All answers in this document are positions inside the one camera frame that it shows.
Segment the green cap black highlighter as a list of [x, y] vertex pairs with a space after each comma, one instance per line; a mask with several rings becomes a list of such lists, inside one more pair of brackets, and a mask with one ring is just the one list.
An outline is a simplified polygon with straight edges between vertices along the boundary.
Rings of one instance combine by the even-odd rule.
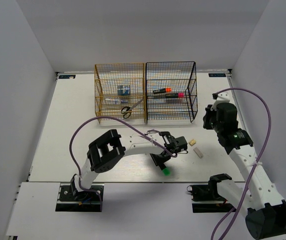
[[165, 176], [170, 175], [170, 170], [164, 164], [160, 166], [160, 169]]

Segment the pink cap black highlighter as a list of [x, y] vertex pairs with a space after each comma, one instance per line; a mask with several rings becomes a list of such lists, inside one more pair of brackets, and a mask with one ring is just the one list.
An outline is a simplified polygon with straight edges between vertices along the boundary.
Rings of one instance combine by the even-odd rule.
[[168, 94], [165, 94], [165, 98], [166, 99], [180, 99], [180, 98], [184, 98], [185, 97], [185, 94], [184, 93], [168, 93]]

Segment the orange cap black highlighter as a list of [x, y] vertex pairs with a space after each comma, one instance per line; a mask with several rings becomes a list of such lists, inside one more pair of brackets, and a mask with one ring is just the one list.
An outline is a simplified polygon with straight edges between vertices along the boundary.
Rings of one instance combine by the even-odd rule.
[[156, 89], [153, 90], [153, 94], [157, 95], [157, 94], [166, 94], [166, 93], [170, 93], [172, 91], [172, 89], [170, 87], [166, 87], [166, 88], [161, 88], [161, 89]]

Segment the black handled scissors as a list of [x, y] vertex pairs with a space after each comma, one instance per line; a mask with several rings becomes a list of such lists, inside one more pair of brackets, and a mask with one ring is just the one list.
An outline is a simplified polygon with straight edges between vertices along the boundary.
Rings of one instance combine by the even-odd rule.
[[143, 99], [140, 99], [138, 102], [136, 102], [134, 105], [132, 106], [125, 106], [121, 109], [121, 114], [123, 116], [124, 119], [128, 119], [131, 117], [132, 115], [132, 111], [139, 105], [141, 104], [141, 102], [143, 102]]

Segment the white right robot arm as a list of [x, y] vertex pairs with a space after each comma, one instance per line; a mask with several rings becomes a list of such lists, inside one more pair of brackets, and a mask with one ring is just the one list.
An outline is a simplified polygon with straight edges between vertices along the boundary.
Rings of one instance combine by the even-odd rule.
[[205, 108], [203, 127], [217, 133], [220, 145], [236, 164], [248, 191], [238, 187], [226, 173], [213, 175], [207, 185], [193, 185], [196, 202], [226, 200], [245, 218], [256, 240], [286, 234], [286, 201], [269, 179], [248, 133], [238, 127], [237, 108], [222, 102]]

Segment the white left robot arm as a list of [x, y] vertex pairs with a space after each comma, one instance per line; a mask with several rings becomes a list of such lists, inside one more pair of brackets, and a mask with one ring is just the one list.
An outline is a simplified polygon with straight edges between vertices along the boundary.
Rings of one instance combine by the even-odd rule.
[[165, 162], [172, 155], [185, 152], [186, 139], [174, 137], [168, 131], [151, 131], [122, 137], [117, 130], [108, 130], [88, 146], [87, 158], [78, 174], [71, 179], [71, 193], [79, 200], [87, 197], [88, 189], [99, 174], [112, 170], [127, 156], [147, 154], [155, 166], [166, 174]]

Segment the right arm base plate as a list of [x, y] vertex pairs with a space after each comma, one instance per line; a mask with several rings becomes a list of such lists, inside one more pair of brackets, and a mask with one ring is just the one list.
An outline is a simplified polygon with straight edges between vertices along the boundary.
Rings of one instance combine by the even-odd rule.
[[195, 214], [235, 212], [225, 198], [212, 196], [207, 184], [189, 185], [186, 190], [192, 197], [192, 211]]

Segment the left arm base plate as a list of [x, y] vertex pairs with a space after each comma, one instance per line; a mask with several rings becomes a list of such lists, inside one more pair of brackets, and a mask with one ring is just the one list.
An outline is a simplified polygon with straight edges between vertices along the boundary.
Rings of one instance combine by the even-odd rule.
[[55, 206], [56, 212], [98, 213], [102, 212], [100, 198], [93, 192], [81, 192], [74, 196], [71, 185], [61, 184]]

